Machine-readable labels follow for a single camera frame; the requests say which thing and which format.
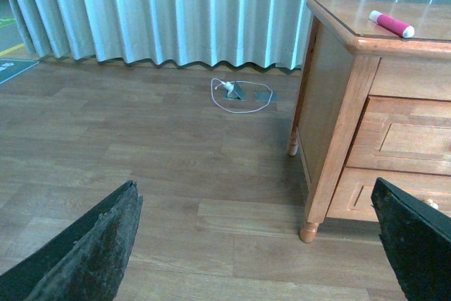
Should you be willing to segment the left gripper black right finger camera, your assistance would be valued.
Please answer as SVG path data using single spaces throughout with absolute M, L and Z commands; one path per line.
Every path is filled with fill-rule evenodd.
M 383 178 L 371 201 L 380 239 L 408 300 L 450 299 L 450 217 Z

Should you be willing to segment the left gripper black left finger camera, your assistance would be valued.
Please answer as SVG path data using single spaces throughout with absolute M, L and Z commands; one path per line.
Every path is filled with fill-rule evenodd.
M 1 275 L 2 300 L 113 300 L 135 242 L 143 197 L 129 180 Z

